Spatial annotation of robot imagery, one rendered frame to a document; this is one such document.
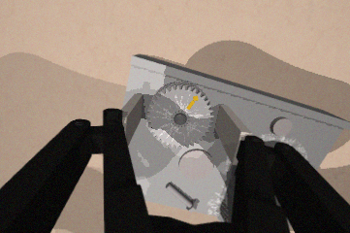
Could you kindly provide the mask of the grey toothed gear with yellow arrow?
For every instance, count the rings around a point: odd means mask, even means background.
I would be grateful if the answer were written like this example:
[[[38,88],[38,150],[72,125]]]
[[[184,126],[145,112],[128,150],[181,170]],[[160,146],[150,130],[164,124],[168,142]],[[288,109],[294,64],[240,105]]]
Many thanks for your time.
[[[147,109],[147,122],[153,137],[171,148],[199,144],[212,128],[209,100],[192,83],[175,82],[162,86],[154,94]],[[183,113],[183,116],[176,114]]]

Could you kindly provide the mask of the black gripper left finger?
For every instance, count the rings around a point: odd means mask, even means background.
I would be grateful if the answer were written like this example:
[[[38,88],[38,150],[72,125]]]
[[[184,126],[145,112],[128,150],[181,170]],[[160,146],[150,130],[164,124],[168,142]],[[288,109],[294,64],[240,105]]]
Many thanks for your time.
[[[104,233],[153,233],[128,146],[142,94],[103,110],[103,125],[69,122],[0,188],[0,233],[50,233],[92,154],[103,154]],[[104,177],[105,176],[105,177]]]

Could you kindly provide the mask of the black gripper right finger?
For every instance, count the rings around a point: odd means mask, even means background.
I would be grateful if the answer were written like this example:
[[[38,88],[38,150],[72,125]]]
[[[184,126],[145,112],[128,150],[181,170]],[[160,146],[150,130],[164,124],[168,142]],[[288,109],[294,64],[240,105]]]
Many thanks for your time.
[[[231,223],[241,232],[290,233],[289,220],[295,233],[350,233],[350,205],[295,148],[265,146],[226,105],[215,131],[237,165]]]

